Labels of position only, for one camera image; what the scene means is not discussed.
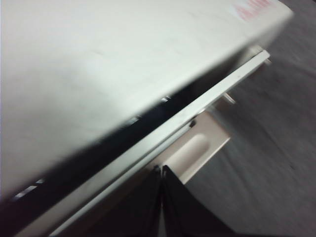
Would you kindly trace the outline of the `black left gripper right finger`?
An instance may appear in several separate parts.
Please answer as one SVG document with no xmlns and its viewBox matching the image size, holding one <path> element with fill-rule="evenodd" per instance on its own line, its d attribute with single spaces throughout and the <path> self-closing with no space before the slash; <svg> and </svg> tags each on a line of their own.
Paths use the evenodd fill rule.
<svg viewBox="0 0 316 237">
<path fill-rule="evenodd" d="M 162 168 L 162 202 L 168 237 L 232 237 L 235 234 L 166 165 Z"/>
</svg>

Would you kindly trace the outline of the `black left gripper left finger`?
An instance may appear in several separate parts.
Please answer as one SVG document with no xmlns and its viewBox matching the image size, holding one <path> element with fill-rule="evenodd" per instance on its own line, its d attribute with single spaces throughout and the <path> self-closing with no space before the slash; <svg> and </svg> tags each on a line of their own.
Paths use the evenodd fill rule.
<svg viewBox="0 0 316 237">
<path fill-rule="evenodd" d="M 150 235 L 158 205 L 161 169 L 150 174 L 118 205 L 118 237 L 146 237 Z"/>
</svg>

